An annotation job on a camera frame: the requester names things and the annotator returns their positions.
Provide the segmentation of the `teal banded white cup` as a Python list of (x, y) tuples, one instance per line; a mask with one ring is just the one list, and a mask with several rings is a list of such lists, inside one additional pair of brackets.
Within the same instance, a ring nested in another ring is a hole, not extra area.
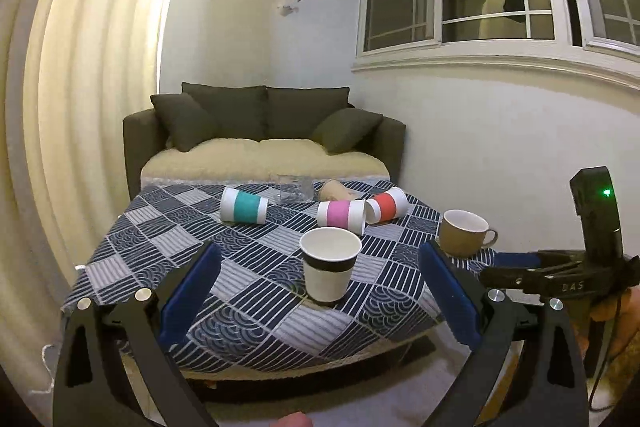
[(269, 200), (255, 194), (226, 186), (220, 199), (220, 220), (244, 225), (264, 225)]

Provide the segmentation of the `right dark throw pillow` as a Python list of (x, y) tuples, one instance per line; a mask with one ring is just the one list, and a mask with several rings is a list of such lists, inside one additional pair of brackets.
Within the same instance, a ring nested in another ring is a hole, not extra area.
[(311, 133), (310, 139), (322, 145), (329, 154), (343, 154), (353, 150), (382, 120), (382, 114), (343, 108), (326, 117)]

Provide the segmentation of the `black banded white paper cup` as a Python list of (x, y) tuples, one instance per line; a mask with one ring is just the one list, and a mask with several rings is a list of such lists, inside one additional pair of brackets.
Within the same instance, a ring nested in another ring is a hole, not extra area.
[(340, 228), (316, 228), (300, 236), (308, 296), (316, 303), (340, 301), (346, 294), (361, 247), (356, 234)]

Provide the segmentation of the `clear glass cup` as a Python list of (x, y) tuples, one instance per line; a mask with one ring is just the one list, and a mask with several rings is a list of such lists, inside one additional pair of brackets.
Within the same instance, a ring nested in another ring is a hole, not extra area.
[(280, 205), (299, 204), (314, 200), (314, 184), (309, 176), (285, 174), (277, 176), (276, 184)]

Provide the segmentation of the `dark green sofa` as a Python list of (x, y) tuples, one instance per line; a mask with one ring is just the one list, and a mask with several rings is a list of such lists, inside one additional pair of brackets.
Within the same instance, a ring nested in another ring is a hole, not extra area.
[[(250, 86), (213, 87), (201, 83), (183, 83), (180, 92), (194, 98), (217, 123), (214, 139), (311, 140), (311, 133), (333, 113), (353, 107), (349, 90), (337, 88), (276, 88)], [(142, 167), (162, 150), (175, 148), (166, 128), (156, 116), (154, 106), (128, 115), (122, 121), (125, 168), (128, 190), (138, 195)], [(390, 181), (399, 179), (404, 158), (406, 126), (383, 115), (381, 124), (353, 150), (369, 154), (390, 172)]]

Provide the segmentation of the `dark throw pillow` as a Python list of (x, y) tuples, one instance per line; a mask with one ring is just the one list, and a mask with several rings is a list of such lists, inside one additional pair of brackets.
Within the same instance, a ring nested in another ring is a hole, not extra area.
[(322, 145), (329, 154), (343, 154), (353, 150), (382, 120), (382, 114), (343, 108), (326, 117), (311, 133), (310, 139)]
[(153, 94), (156, 116), (169, 133), (172, 145), (181, 153), (189, 152), (217, 135), (212, 115), (187, 93)]

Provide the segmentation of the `beige paper cup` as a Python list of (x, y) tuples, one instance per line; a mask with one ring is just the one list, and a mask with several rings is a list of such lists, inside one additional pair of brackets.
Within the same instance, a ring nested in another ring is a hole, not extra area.
[(319, 190), (319, 199), (321, 202), (341, 202), (341, 200), (348, 200), (351, 202), (356, 198), (357, 195), (352, 193), (349, 188), (340, 181), (334, 179), (324, 182)]

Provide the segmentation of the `red banded white cup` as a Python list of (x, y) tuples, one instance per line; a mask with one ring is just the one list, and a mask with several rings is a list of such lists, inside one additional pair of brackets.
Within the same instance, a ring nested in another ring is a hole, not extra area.
[(392, 187), (368, 198), (364, 210), (369, 225), (377, 225), (404, 217), (409, 210), (409, 202), (406, 193), (400, 187)]

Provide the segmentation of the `blue patterned tablecloth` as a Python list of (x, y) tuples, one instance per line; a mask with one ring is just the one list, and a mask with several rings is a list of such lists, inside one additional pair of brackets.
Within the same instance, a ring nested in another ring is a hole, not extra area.
[(417, 198), (404, 217), (369, 225), (344, 298), (314, 303), (299, 241), (317, 223), (313, 202), (271, 205), (264, 225), (220, 220), (219, 184), (148, 185), (96, 247), (64, 310), (90, 298), (121, 303), (186, 265), (206, 241), (222, 254), (217, 280), (170, 352), (194, 378), (266, 379), (334, 369), (412, 343), (442, 321), (418, 251), (440, 213)]

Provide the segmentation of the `tan ceramic mug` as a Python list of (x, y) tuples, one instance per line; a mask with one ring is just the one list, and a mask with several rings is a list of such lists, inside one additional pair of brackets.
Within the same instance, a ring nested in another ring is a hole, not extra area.
[(474, 212), (449, 209), (442, 214), (438, 243), (452, 257), (469, 258), (483, 248), (490, 248), (498, 241), (499, 234), (489, 223)]

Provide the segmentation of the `cream sofa seat cover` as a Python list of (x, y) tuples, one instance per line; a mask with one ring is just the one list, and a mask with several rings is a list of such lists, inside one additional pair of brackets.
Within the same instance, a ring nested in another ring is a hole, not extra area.
[(213, 139), (189, 152), (170, 148), (142, 167), (141, 184), (271, 182), (280, 176), (326, 179), (390, 179), (382, 160), (369, 154), (329, 154), (311, 140)]

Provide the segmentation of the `pink banded white cup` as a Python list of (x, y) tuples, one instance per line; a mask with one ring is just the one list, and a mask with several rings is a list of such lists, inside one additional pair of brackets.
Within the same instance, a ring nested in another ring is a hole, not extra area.
[(339, 228), (362, 235), (366, 227), (366, 202), (364, 200), (319, 202), (317, 223), (321, 228)]

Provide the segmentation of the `left dark throw pillow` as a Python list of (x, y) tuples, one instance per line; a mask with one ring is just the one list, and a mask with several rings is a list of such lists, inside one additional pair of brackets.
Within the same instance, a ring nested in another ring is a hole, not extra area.
[(169, 133), (172, 145), (181, 153), (189, 152), (217, 135), (212, 115), (187, 93), (153, 94), (156, 116)]

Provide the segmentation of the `cream curtain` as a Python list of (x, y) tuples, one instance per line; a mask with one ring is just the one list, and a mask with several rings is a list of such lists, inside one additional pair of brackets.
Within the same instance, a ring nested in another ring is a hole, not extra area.
[(160, 85), (170, 0), (1, 0), (1, 366), (46, 416), (44, 357), (125, 205), (122, 118)]

